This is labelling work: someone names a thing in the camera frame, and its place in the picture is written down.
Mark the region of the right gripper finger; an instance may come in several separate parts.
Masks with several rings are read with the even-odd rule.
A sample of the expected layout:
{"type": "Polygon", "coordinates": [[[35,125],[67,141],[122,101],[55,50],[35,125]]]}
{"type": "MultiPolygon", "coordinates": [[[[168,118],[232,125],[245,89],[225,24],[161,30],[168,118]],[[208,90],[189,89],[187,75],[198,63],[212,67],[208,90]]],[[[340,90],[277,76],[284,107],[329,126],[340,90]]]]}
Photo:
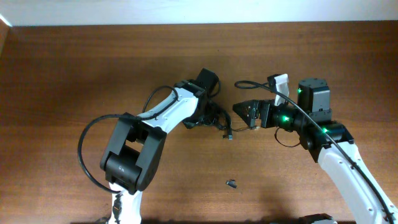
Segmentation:
{"type": "Polygon", "coordinates": [[[259,100],[247,100],[241,103],[236,103],[233,105],[233,111],[236,114],[250,114],[256,113],[260,105],[259,100]]]}
{"type": "Polygon", "coordinates": [[[259,118],[259,110],[255,107],[242,107],[239,109],[241,119],[250,127],[255,127],[259,118]]]}

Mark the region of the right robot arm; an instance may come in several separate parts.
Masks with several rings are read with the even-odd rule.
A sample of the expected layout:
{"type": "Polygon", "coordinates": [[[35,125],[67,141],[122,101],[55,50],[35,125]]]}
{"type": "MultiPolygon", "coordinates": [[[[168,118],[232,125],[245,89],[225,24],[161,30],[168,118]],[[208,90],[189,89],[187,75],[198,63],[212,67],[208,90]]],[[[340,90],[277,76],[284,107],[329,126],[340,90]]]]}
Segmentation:
{"type": "Polygon", "coordinates": [[[356,223],[397,223],[397,207],[366,167],[354,137],[332,118],[326,80],[301,80],[297,101],[289,98],[288,82],[286,74],[270,76],[265,83],[237,81],[236,88],[263,88],[275,98],[236,103],[233,111],[250,128],[259,119],[261,128],[296,132],[299,145],[330,177],[356,223]]]}

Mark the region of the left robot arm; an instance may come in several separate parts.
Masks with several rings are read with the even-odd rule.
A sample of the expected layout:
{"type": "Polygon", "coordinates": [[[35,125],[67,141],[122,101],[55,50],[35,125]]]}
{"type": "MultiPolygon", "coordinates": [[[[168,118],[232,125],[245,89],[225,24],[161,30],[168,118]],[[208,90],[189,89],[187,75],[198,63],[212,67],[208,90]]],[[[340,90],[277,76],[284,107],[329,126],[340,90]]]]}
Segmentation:
{"type": "Polygon", "coordinates": [[[112,190],[108,223],[141,222],[142,193],[155,176],[167,135],[180,123],[192,129],[217,119],[210,97],[218,83],[216,73],[204,68],[195,79],[176,83],[152,109],[118,118],[99,162],[112,190]]]}

